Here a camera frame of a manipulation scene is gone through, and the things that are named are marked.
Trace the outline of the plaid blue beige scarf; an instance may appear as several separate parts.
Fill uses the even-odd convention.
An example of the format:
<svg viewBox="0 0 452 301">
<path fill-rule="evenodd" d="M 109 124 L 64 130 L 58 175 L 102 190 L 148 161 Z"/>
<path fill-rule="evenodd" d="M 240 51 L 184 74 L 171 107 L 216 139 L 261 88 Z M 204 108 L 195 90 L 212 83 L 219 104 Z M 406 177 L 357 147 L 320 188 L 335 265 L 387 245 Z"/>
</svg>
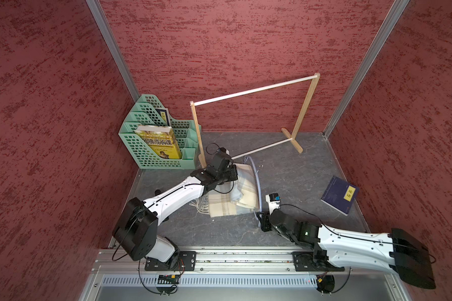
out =
<svg viewBox="0 0 452 301">
<path fill-rule="evenodd" d="M 201 214 L 211 218 L 235 216 L 259 211 L 259 193 L 251 165 L 236 164 L 238 180 L 217 186 L 190 202 Z"/>
</svg>

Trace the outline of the light blue clothes hanger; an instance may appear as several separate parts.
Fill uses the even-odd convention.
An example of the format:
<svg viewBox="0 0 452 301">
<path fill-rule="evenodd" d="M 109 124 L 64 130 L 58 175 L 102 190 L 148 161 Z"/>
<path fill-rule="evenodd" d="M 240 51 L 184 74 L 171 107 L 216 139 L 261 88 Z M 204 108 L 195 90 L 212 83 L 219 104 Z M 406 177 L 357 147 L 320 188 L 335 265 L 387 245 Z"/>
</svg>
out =
<svg viewBox="0 0 452 301">
<path fill-rule="evenodd" d="M 254 211 L 255 218 L 259 221 L 258 213 L 262 212 L 262 193 L 261 183 L 259 181 L 258 170 L 254 164 L 251 156 L 246 156 L 244 164 L 250 164 L 252 166 L 250 171 L 247 171 L 245 190 L 246 193 L 244 200 L 242 201 L 249 209 Z"/>
</svg>

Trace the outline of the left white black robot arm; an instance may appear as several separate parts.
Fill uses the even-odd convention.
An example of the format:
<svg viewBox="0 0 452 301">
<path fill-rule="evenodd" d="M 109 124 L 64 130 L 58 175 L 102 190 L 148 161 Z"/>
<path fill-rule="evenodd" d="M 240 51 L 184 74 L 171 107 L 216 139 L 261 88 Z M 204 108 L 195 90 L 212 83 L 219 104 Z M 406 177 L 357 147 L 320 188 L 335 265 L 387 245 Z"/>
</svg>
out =
<svg viewBox="0 0 452 301">
<path fill-rule="evenodd" d="M 229 152 L 221 147 L 206 168 L 193 171 L 175 187 L 145 200 L 130 199 L 112 235 L 132 260 L 153 258 L 174 266 L 179 249 L 171 240 L 158 235 L 159 225 L 187 203 L 237 179 L 237 167 Z"/>
</svg>

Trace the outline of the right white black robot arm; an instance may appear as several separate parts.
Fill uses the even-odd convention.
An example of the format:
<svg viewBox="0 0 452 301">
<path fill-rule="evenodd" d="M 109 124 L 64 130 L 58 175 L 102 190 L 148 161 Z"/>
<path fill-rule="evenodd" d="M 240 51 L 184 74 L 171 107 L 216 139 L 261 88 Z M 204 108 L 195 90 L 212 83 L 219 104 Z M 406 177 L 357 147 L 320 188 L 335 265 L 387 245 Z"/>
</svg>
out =
<svg viewBox="0 0 452 301">
<path fill-rule="evenodd" d="M 428 247 L 408 232 L 393 228 L 389 233 L 360 233 L 328 227 L 323 223 L 298 221 L 280 209 L 256 214 L 262 231 L 274 231 L 302 248 L 294 258 L 311 263 L 319 272 L 346 267 L 396 273 L 417 288 L 436 288 Z"/>
</svg>

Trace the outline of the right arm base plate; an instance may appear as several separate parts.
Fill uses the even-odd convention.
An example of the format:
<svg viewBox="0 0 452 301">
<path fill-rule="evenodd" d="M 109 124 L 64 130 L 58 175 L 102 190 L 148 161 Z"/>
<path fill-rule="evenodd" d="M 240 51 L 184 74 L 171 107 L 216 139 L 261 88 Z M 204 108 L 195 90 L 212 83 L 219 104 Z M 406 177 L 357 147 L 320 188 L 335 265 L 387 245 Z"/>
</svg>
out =
<svg viewBox="0 0 452 301">
<path fill-rule="evenodd" d="M 344 267 L 336 267 L 328 261 L 325 252 L 293 252 L 293 263 L 297 272 L 344 272 Z"/>
</svg>

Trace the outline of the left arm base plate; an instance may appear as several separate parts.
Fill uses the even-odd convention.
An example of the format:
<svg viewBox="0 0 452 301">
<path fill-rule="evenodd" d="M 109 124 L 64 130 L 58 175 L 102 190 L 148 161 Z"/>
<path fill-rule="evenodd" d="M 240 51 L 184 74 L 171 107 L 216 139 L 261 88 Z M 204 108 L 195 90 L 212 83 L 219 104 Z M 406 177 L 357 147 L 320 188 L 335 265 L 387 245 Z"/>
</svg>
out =
<svg viewBox="0 0 452 301">
<path fill-rule="evenodd" d="M 171 272 L 188 272 L 194 271 L 197 259 L 197 252 L 179 251 L 166 262 L 161 262 L 155 258 L 146 258 L 145 271 L 171 271 Z"/>
</svg>

